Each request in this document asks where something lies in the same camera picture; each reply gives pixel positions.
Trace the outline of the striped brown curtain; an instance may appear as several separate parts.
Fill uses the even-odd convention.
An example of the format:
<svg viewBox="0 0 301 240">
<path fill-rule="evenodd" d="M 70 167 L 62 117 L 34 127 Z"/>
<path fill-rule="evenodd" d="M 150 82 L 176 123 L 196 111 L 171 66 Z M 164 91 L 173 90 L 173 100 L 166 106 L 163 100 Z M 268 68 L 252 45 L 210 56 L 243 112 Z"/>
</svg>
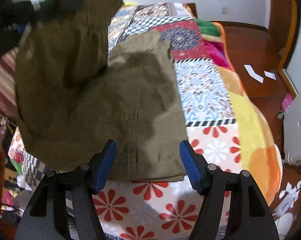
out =
<svg viewBox="0 0 301 240">
<path fill-rule="evenodd" d="M 18 48 L 0 57 L 0 118 L 15 122 L 18 115 L 15 96 L 15 60 Z"/>
</svg>

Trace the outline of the olive khaki pants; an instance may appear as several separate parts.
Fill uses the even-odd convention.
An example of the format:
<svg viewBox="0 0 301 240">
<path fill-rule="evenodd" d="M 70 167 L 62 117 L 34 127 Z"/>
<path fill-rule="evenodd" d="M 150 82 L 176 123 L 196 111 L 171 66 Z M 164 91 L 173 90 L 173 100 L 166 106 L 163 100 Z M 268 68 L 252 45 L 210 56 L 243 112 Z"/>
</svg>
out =
<svg viewBox="0 0 301 240">
<path fill-rule="evenodd" d="M 187 138 L 172 46 L 157 30 L 109 48 L 122 0 L 83 0 L 73 15 L 30 25 L 16 58 L 17 123 L 26 151 L 71 171 L 112 139 L 110 179 L 181 181 Z"/>
</svg>

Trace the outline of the white paper on floor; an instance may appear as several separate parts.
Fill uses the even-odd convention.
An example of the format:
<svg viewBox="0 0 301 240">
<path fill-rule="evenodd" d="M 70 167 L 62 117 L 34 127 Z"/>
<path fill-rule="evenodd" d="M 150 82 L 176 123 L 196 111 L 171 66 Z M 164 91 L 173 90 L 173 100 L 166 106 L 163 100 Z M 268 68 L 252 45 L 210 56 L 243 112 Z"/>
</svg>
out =
<svg viewBox="0 0 301 240">
<path fill-rule="evenodd" d="M 263 83 L 264 78 L 260 75 L 258 75 L 254 70 L 253 67 L 249 64 L 245 64 L 244 68 L 246 69 L 247 73 L 256 81 L 258 81 L 259 83 Z"/>
</svg>

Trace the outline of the orange yellow fleece blanket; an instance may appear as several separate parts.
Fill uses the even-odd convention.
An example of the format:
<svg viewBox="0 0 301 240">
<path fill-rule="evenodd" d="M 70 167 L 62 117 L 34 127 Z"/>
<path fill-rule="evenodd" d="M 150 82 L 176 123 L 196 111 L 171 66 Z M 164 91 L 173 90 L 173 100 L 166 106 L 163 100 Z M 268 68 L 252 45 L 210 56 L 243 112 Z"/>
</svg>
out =
<svg viewBox="0 0 301 240">
<path fill-rule="evenodd" d="M 234 110 L 236 123 L 226 136 L 227 159 L 223 170 L 248 170 L 268 204 L 279 191 L 283 167 L 269 124 L 251 102 L 228 56 L 226 34 L 220 23 L 196 20 L 210 58 L 224 81 Z"/>
</svg>

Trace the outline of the patchwork patterned bed quilt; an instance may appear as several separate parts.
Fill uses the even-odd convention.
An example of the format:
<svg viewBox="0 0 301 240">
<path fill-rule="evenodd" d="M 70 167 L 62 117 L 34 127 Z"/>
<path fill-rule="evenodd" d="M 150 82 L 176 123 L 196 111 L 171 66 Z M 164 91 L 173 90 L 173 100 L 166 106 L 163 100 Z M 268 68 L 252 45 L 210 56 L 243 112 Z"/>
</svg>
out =
<svg viewBox="0 0 301 240">
<path fill-rule="evenodd" d="M 236 129 L 230 96 L 193 16 L 181 3 L 111 7 L 29 25 L 15 65 L 26 181 L 74 170 L 117 146 L 93 198 L 113 239 L 186 238 L 198 216 L 179 156 L 195 128 Z"/>
</svg>

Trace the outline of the white cabinet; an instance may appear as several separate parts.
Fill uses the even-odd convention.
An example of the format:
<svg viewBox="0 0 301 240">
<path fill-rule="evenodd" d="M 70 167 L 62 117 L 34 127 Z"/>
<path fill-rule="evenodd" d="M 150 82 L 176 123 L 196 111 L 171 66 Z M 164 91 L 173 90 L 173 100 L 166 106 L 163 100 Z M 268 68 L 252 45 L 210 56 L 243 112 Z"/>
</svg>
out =
<svg viewBox="0 0 301 240">
<path fill-rule="evenodd" d="M 285 110 L 283 128 L 284 162 L 301 166 L 301 91 Z"/>
</svg>

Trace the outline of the small white paper scrap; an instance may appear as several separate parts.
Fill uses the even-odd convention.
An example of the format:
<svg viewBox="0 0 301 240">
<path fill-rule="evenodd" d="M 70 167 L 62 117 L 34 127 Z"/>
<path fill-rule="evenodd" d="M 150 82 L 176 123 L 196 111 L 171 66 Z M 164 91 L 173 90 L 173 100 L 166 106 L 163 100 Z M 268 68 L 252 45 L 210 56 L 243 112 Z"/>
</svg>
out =
<svg viewBox="0 0 301 240">
<path fill-rule="evenodd" d="M 270 78 L 272 80 L 276 80 L 276 74 L 275 73 L 264 71 L 264 75 L 267 78 Z"/>
</svg>

